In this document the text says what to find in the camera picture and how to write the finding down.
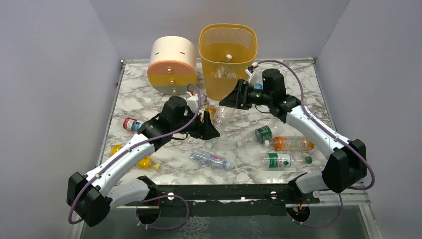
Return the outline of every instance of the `metal frame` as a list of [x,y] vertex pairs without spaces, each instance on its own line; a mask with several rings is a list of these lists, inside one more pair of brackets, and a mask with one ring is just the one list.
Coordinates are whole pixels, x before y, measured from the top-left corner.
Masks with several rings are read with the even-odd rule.
[[[124,70],[125,70],[126,64],[139,64],[139,63],[148,63],[148,62],[149,62],[149,60],[147,60],[147,59],[145,59],[145,60],[122,60],[121,61],[122,67],[121,67],[120,77],[118,79],[118,86],[116,88],[116,93],[114,95],[114,100],[113,100],[113,104],[112,104],[112,107],[111,107],[111,112],[110,112],[109,117],[108,117],[108,124],[107,124],[105,134],[104,134],[104,137],[103,137],[101,150],[100,150],[99,157],[98,157],[98,160],[97,160],[97,166],[101,164],[101,160],[103,158],[104,149],[105,149],[105,146],[106,146],[106,140],[107,140],[108,132],[109,132],[109,129],[110,129],[111,119],[112,119],[112,116],[114,114],[114,109],[115,109],[115,106],[116,106],[118,93],[119,93],[121,82],[122,82],[122,79],[123,79],[123,76],[124,76]],[[315,74],[316,74],[316,78],[317,78],[317,81],[318,81],[318,84],[319,84],[319,87],[321,89],[322,97],[325,100],[325,94],[324,94],[323,89],[322,89],[321,84],[320,84],[319,76],[318,76],[317,69],[316,69],[316,62],[315,62],[314,58],[285,59],[285,60],[283,60],[283,62],[312,63]],[[328,108],[328,105],[325,104],[325,106],[327,108],[332,127],[335,130],[335,124],[334,124],[334,121],[332,119],[331,112]],[[159,185],[159,186],[160,187],[168,187],[168,188],[183,187],[183,185]],[[354,186],[363,187],[363,183],[359,183],[359,184],[356,184]],[[366,229],[367,229],[367,232],[368,232],[370,239],[380,239],[381,237],[380,237],[378,228],[376,226],[376,223],[374,221],[374,218],[373,218],[372,213],[371,213],[370,208],[369,208],[371,201],[370,201],[366,191],[345,190],[342,193],[342,196],[343,196],[343,204],[345,206],[346,205],[359,205],[360,210],[361,210],[361,214],[362,214],[362,218],[365,222],[365,226],[366,226]],[[316,204],[315,203],[311,203],[311,204],[305,203],[304,206],[319,207],[319,206],[339,206],[340,205],[338,194],[333,192],[333,191],[320,192],[319,200],[320,200],[319,203],[316,203]],[[195,206],[198,206],[201,203],[203,203],[203,202],[194,201],[194,200],[191,200],[189,202],[190,202],[190,207],[195,207]],[[247,203],[249,206],[257,204],[257,203],[255,203],[255,201],[251,201],[251,200],[246,201],[245,203]],[[293,206],[297,205],[297,204],[290,204],[290,203],[285,203],[285,202],[282,202],[282,204],[283,204],[284,207],[293,207]],[[158,206],[153,206],[153,205],[152,206],[145,206],[145,205],[140,206],[140,205],[129,204],[127,206],[122,206],[122,207],[118,207],[118,208],[123,208],[123,209],[137,208],[137,209],[144,210],[144,209],[157,209]],[[84,224],[79,223],[79,224],[76,224],[76,225],[73,226],[73,229],[72,229],[72,232],[71,232],[71,235],[70,235],[71,239],[80,238],[80,235],[82,233],[83,225]]]

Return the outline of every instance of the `gray wall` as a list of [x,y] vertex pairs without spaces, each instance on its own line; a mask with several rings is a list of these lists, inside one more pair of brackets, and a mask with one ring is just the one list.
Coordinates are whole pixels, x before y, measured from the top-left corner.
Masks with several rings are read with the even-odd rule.
[[386,239],[422,234],[421,12],[421,0],[351,0],[316,64],[338,131],[366,143]]
[[187,38],[197,46],[213,23],[250,26],[258,58],[317,57],[349,0],[90,0],[122,59],[149,59],[162,36]]
[[0,3],[0,238],[68,238],[67,180],[92,168],[119,58],[87,0]]

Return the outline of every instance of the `marble tabletop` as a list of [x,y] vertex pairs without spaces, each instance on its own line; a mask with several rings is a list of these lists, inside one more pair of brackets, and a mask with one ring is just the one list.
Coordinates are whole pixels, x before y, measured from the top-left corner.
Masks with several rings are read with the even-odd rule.
[[[321,90],[312,63],[288,63],[297,73],[305,93],[305,105],[321,121],[331,127]],[[260,65],[263,69],[277,68],[285,76],[287,93],[300,98],[298,83],[293,75],[278,64],[265,63]],[[170,97],[155,90],[147,78],[148,63],[126,64],[124,76],[118,93],[110,129],[105,144],[102,162],[109,159],[112,146],[125,145],[133,134],[117,126],[121,116],[131,116],[141,121],[147,121],[159,113],[164,103]],[[205,93],[204,80],[201,64],[197,64],[198,86]],[[156,184],[259,184],[259,183],[286,183],[305,172],[323,169],[326,159],[317,149],[308,152],[291,152],[293,157],[300,159],[305,156],[313,158],[312,164],[294,164],[290,168],[267,169],[260,167],[260,155],[268,152],[268,148],[257,144],[247,148],[236,146],[236,141],[242,138],[242,134],[253,129],[277,122],[278,119],[271,114],[262,114],[255,108],[250,110],[236,110],[227,129],[222,133],[218,143],[212,148],[204,147],[204,142],[189,137],[185,141],[171,141],[152,154],[151,158],[161,163],[161,170],[147,171],[132,168],[119,183],[125,183],[146,175]],[[297,130],[282,124],[282,136],[299,136]],[[206,165],[198,165],[189,157],[191,149],[202,149],[226,157],[235,164],[235,168],[226,171],[214,169]]]

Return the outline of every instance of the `purple cable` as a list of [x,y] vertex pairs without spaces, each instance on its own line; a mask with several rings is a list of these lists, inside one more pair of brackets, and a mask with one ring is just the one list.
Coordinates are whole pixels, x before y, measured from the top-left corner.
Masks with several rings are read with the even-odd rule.
[[[151,202],[151,201],[154,201],[154,200],[157,200],[157,199],[160,199],[160,198],[168,198],[168,197],[169,197],[168,195],[163,195],[163,196],[159,196],[159,197],[155,197],[155,198],[151,198],[151,199],[147,199],[147,200],[142,200],[142,201],[139,201],[139,202],[140,203],[147,203],[147,202]],[[186,205],[186,216],[185,216],[185,218],[183,218],[183,221],[181,223],[179,223],[179,224],[177,224],[175,226],[172,226],[172,227],[167,227],[167,228],[148,226],[146,224],[143,224],[141,222],[141,220],[139,220],[138,213],[136,213],[136,219],[138,220],[138,226],[139,225],[143,225],[143,226],[145,226],[147,228],[154,228],[154,229],[161,229],[161,230],[170,230],[170,229],[178,228],[181,225],[183,225],[188,220],[188,217],[189,217],[189,205],[188,205],[188,202],[186,202],[186,200],[184,198],[182,198],[181,196],[179,196],[179,195],[172,195],[171,197],[180,198],[185,203],[185,205]]]
[[305,227],[308,227],[308,228],[328,228],[328,227],[331,227],[332,225],[334,225],[334,224],[336,224],[338,222],[338,220],[340,219],[341,215],[343,214],[343,198],[341,197],[340,194],[338,194],[338,197],[340,198],[340,212],[338,213],[337,218],[334,219],[334,221],[332,221],[332,222],[330,222],[328,224],[325,224],[325,225],[310,225],[310,224],[301,223],[301,222],[298,222],[298,221],[294,220],[292,218],[292,216],[290,216],[290,214],[288,214],[288,213],[287,213],[287,216],[289,216],[289,218],[291,218],[294,223],[297,223],[297,224],[299,224],[301,226],[305,226]]
[[[196,89],[196,91],[197,91],[197,93],[198,93],[198,102],[201,102],[201,96],[200,96],[200,94],[199,94],[199,88],[195,85],[195,84],[193,84],[193,83],[189,83],[187,86],[186,86],[186,89],[187,90],[189,90],[189,86],[194,86],[195,87],[195,89]],[[153,137],[153,138],[150,138],[150,139],[147,139],[147,140],[144,140],[144,141],[142,141],[142,142],[140,142],[140,143],[136,143],[136,144],[134,144],[132,147],[130,147],[129,149],[130,149],[130,151],[132,151],[132,150],[134,150],[136,147],[138,147],[138,146],[140,146],[140,145],[143,145],[143,144],[145,144],[145,143],[149,143],[149,142],[152,142],[152,141],[155,141],[155,140],[158,140],[158,139],[161,139],[161,138],[165,138],[165,137],[168,137],[168,136],[171,136],[171,135],[173,135],[173,134],[175,134],[175,133],[179,133],[180,131],[182,131],[182,130],[184,130],[184,129],[186,129],[195,119],[196,119],[196,117],[198,116],[198,113],[199,113],[199,109],[200,109],[200,107],[197,107],[197,110],[195,111],[195,113],[194,113],[194,116],[192,117],[192,119],[189,121],[189,122],[187,122],[183,127],[181,127],[180,129],[177,129],[177,130],[175,130],[175,131],[173,131],[173,132],[170,132],[170,133],[167,133],[167,134],[163,134],[163,135],[160,135],[160,136],[157,136],[157,137]],[[113,164],[115,164],[119,159],[121,159],[124,155],[126,155],[128,153],[128,151],[127,150],[125,150],[124,152],[122,152],[121,154],[119,154],[119,155],[117,155],[117,157],[116,158],[114,158],[109,164],[107,164],[100,172],[98,172],[98,175],[99,176],[101,176],[108,168],[110,168]],[[79,199],[81,198],[81,196],[82,196],[82,194],[84,193],[84,191],[88,188],[88,186],[89,185],[91,185],[95,180],[96,180],[97,178],[96,177],[93,177],[90,181],[88,181],[84,186],[83,186],[83,188],[79,191],[79,193],[76,195],[76,197],[75,197],[75,199],[74,199],[74,201],[73,201],[73,203],[72,203],[72,205],[71,205],[71,207],[70,207],[70,211],[69,211],[69,215],[68,215],[68,222],[70,223],[70,224],[76,224],[76,223],[80,223],[81,221],[82,221],[82,219],[79,219],[79,220],[76,220],[76,221],[73,221],[72,220],[72,213],[73,213],[73,211],[75,210],[75,207],[76,207],[76,204],[78,203],[78,201],[79,201]]]
[[[275,62],[275,63],[279,63],[281,65],[283,65],[284,67],[286,67],[292,74],[293,76],[295,76],[296,80],[298,81],[299,84],[299,88],[301,89],[301,107],[302,110],[305,112],[305,114],[310,117],[311,115],[309,114],[309,112],[305,109],[305,105],[304,105],[304,92],[303,92],[303,88],[302,88],[302,84],[301,81],[299,80],[299,77],[296,75],[296,73],[286,64],[283,63],[281,61],[277,61],[277,60],[265,60],[265,61],[260,61],[258,62],[259,64],[265,63],[265,62]],[[335,135],[332,134],[330,131],[328,131],[322,124],[320,124],[316,119],[314,119],[313,117],[310,117],[310,119],[312,120],[312,122],[314,122],[320,129],[322,129],[325,133],[327,133],[330,137],[335,139]],[[365,164],[365,166],[368,168],[369,173],[371,174],[371,183],[367,186],[367,187],[363,187],[363,188],[356,188],[356,187],[350,187],[350,189],[353,190],[368,190],[370,188],[372,188],[375,184],[375,174],[374,171],[372,170],[371,166],[368,164],[368,162],[362,157],[362,155],[360,155],[354,148],[352,148],[348,143],[344,142],[341,139],[337,139],[338,142],[340,142],[341,144],[343,144],[344,146],[346,146],[350,151],[352,151],[359,159],[360,161],[362,161],[363,164]]]

